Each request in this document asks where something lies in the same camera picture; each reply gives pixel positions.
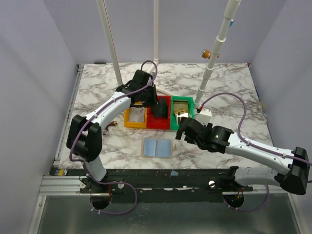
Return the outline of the dark card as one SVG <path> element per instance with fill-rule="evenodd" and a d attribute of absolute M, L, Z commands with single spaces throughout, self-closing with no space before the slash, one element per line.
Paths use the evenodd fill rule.
<path fill-rule="evenodd" d="M 161 97 L 159 103 L 159 115 L 161 118 L 168 118 L 168 106 L 166 98 Z"/>
<path fill-rule="evenodd" d="M 161 118 L 159 115 L 159 106 L 152 107 L 151 112 L 155 118 Z"/>

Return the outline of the white striped card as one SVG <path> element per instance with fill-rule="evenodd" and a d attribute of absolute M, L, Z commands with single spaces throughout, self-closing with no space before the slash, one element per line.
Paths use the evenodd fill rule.
<path fill-rule="evenodd" d="M 144 123 L 145 122 L 145 108 L 130 108 L 128 121 L 136 122 L 136 123 Z"/>

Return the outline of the beige card holder wallet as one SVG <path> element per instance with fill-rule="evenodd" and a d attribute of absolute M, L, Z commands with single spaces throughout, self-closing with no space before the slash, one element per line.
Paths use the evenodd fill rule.
<path fill-rule="evenodd" d="M 176 145 L 170 139 L 144 138 L 141 143 L 141 157 L 164 158 L 173 156 Z"/>

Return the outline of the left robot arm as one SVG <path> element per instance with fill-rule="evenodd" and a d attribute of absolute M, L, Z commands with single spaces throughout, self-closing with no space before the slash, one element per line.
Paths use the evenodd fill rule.
<path fill-rule="evenodd" d="M 102 181 L 107 174 L 100 159 L 103 130 L 119 114 L 140 102 L 143 107 L 158 105 L 156 75 L 136 70 L 132 80 L 116 88 L 112 97 L 93 112 L 75 115 L 70 124 L 66 142 L 69 159 L 81 162 L 86 172 L 95 181 Z"/>

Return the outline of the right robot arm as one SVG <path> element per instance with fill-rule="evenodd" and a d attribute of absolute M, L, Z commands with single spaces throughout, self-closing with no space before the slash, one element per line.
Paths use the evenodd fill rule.
<path fill-rule="evenodd" d="M 201 150 L 241 156 L 264 165 L 264 168 L 238 167 L 234 181 L 241 186 L 275 185 L 292 194 L 306 194 L 311 163 L 307 151 L 301 147 L 278 149 L 242 137 L 231 129 L 211 123 L 203 125 L 189 117 L 181 119 L 176 139 L 182 135 L 187 143 Z"/>

